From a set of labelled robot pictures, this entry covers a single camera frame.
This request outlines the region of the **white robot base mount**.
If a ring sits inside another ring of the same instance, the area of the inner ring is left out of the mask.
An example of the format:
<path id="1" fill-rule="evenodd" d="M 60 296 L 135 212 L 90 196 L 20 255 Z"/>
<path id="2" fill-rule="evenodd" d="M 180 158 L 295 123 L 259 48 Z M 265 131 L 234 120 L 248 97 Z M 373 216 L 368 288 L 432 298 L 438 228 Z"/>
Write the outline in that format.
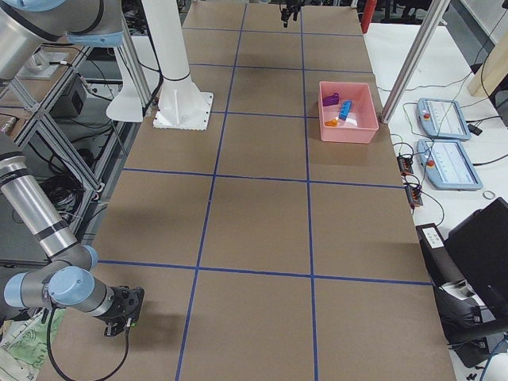
<path id="1" fill-rule="evenodd" d="M 204 131 L 214 95 L 202 92 L 191 78 L 176 1 L 142 2 L 163 77 L 154 126 Z"/>

